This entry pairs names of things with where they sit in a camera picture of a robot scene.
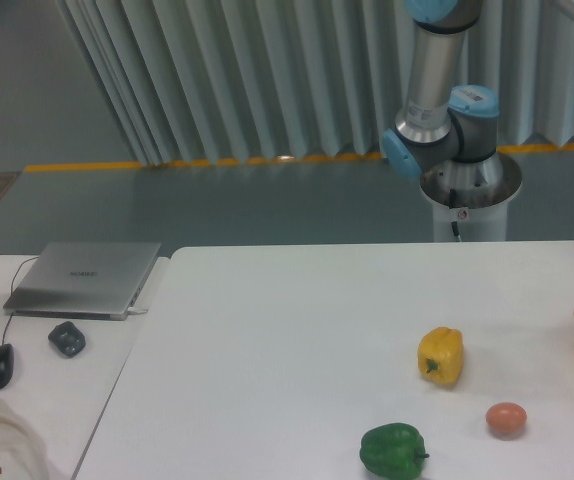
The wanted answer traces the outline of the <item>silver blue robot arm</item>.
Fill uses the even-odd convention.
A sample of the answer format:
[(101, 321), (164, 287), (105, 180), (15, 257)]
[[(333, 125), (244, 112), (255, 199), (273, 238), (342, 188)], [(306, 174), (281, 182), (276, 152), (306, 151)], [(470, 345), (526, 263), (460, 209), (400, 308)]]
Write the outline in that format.
[(381, 145), (405, 176), (574, 139), (574, 1), (407, 1), (413, 60)]

